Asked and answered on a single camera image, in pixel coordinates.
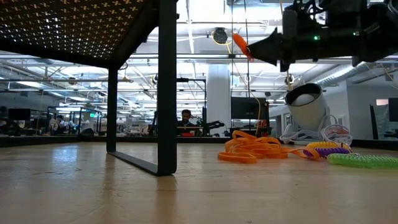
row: purple coiled cord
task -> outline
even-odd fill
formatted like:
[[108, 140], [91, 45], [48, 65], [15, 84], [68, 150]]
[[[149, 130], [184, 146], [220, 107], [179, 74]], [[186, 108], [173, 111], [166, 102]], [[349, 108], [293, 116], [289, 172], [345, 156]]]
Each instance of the purple coiled cord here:
[[[345, 148], [342, 147], [336, 147], [336, 148], [315, 148], [315, 150], [319, 153], [319, 156], [321, 158], [327, 158], [330, 154], [332, 153], [338, 153], [338, 154], [349, 154], [349, 151]], [[306, 156], [312, 156], [311, 152], [308, 152], [307, 150], [304, 150], [303, 153]]]

